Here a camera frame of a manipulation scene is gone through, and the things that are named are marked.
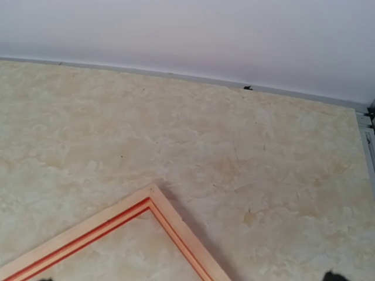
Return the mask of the aluminium table edge rail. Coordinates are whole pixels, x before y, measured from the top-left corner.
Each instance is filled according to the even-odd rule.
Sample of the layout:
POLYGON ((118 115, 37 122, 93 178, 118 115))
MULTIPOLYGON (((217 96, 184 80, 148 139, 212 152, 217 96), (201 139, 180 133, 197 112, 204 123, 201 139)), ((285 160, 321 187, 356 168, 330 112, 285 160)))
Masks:
POLYGON ((356 118, 369 175, 374 176, 374 101, 366 109, 356 111, 356 118))

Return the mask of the wooden picture frame red edge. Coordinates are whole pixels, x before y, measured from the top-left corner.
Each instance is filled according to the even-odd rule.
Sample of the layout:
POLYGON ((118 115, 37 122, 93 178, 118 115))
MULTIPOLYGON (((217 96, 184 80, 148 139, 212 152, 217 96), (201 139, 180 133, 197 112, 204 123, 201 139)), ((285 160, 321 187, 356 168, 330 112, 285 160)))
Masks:
POLYGON ((229 280, 156 184, 149 184, 1 267, 1 280, 30 280, 150 211, 202 280, 229 280))

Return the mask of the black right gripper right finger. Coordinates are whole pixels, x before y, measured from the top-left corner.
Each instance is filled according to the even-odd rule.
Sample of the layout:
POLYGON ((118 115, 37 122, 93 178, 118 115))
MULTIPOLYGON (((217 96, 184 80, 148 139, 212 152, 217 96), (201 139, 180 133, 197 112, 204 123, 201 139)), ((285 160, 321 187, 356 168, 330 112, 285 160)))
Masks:
POLYGON ((323 281, 346 281, 346 278, 339 273, 328 271, 325 273, 323 281))

